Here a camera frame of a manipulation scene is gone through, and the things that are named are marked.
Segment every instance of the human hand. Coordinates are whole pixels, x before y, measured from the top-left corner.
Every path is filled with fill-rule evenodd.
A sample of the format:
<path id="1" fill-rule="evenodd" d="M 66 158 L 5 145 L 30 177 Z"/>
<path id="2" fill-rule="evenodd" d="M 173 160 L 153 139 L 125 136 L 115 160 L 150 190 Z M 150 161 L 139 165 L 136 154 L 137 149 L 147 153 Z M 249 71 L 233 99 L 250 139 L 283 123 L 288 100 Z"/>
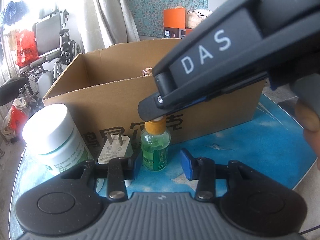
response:
<path id="1" fill-rule="evenodd" d="M 295 106 L 297 121 L 304 128 L 303 136 L 314 150 L 317 159 L 317 167 L 320 170 L 320 120 L 317 114 L 307 107 L 300 99 Z"/>

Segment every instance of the metal prong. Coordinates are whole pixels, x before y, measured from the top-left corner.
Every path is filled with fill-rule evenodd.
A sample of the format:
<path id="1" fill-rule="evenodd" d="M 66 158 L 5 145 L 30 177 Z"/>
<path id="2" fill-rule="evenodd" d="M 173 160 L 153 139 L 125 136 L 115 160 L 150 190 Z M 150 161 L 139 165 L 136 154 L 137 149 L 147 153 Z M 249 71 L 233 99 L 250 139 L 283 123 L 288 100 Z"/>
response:
<path id="1" fill-rule="evenodd" d="M 122 140 L 121 133 L 118 134 L 118 138 L 119 138 L 119 143 L 120 143 L 120 145 L 122 146 L 123 140 Z"/>
<path id="2" fill-rule="evenodd" d="M 107 132 L 107 139 L 108 139 L 109 144 L 111 145 L 113 140 L 112 140 L 111 134 L 109 132 Z"/>

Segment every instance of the blue plaid cloth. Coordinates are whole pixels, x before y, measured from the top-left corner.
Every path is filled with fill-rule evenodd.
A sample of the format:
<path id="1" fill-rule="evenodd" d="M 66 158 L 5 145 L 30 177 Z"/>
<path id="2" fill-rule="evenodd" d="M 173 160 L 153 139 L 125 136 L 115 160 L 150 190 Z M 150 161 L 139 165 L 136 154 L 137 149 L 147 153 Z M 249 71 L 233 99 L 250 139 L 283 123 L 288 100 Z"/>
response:
<path id="1" fill-rule="evenodd" d="M 20 21 L 28 12 L 28 6 L 24 1 L 10 1 L 1 13 L 0 26 L 4 27 L 5 24 L 15 24 L 16 22 Z"/>

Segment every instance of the plastic bag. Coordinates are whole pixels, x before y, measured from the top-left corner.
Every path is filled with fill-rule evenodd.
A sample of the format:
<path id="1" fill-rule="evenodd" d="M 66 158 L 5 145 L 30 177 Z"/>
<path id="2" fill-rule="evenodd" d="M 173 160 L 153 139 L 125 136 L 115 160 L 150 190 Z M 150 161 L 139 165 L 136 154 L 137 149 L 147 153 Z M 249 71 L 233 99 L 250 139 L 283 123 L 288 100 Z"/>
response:
<path id="1" fill-rule="evenodd" d="M 33 32 L 23 30 L 16 34 L 17 37 L 17 61 L 16 65 L 24 67 L 38 59 L 38 50 Z"/>
<path id="2" fill-rule="evenodd" d="M 29 118 L 29 109 L 24 98 L 16 98 L 4 118 L 1 132 L 10 140 L 22 132 L 22 129 Z"/>

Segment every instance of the orange box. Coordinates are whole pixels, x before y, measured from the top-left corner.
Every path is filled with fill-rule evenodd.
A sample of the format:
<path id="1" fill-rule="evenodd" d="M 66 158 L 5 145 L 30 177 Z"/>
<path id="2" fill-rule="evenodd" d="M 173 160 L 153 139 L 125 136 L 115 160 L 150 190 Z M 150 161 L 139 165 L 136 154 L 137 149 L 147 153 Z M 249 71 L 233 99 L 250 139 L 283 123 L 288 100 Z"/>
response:
<path id="1" fill-rule="evenodd" d="M 186 28 L 186 9 L 175 8 L 163 10 L 164 38 L 182 39 L 192 29 Z"/>

